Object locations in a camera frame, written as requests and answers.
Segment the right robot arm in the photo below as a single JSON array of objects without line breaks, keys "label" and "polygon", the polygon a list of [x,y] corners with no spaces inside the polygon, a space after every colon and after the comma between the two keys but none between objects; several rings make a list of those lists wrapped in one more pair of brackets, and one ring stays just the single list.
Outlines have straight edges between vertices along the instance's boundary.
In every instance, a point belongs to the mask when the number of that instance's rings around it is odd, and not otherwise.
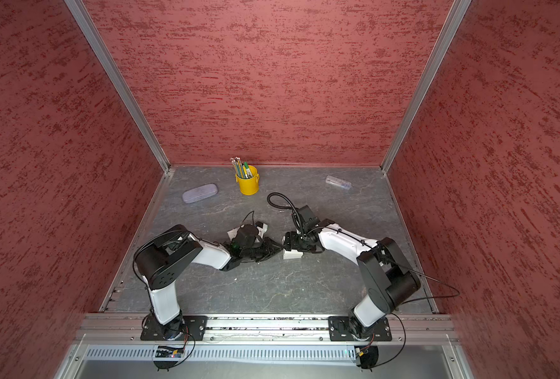
[{"label": "right robot arm", "polygon": [[393,239],[374,240],[349,232],[331,220],[320,220],[308,206],[292,209],[291,217],[295,230],[285,234],[287,253],[329,250],[359,268],[365,296],[349,312],[347,330],[353,337],[370,338],[380,320],[421,289],[417,273]]}]

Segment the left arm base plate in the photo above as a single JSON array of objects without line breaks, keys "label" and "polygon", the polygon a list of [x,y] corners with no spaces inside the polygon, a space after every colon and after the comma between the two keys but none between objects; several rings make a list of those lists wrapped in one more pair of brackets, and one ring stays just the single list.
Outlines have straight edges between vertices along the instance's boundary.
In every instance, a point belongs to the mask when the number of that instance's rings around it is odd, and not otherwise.
[{"label": "left arm base plate", "polygon": [[202,341],[207,328],[208,317],[203,315],[178,316],[167,325],[161,324],[153,314],[148,314],[142,322],[141,341],[169,341],[194,339]]}]

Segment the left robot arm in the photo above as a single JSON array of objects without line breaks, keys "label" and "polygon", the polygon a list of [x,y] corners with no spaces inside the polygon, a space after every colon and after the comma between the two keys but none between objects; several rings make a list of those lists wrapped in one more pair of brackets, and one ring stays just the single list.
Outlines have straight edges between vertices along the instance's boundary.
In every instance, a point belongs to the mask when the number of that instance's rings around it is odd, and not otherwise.
[{"label": "left robot arm", "polygon": [[150,313],[142,322],[142,341],[202,339],[205,317],[185,317],[176,282],[191,264],[228,272],[244,263],[260,263],[281,253],[283,245],[264,233],[264,224],[243,224],[228,242],[205,240],[176,225],[152,238],[134,253],[132,268],[145,285]]}]

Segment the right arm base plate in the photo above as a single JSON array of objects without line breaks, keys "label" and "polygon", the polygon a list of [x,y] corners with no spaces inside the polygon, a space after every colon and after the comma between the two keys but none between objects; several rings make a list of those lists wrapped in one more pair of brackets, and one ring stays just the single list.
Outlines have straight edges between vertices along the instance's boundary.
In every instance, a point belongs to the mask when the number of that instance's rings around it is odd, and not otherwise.
[{"label": "right arm base plate", "polygon": [[386,317],[370,326],[363,326],[356,317],[331,316],[327,319],[331,341],[381,341],[392,340],[392,331]]}]

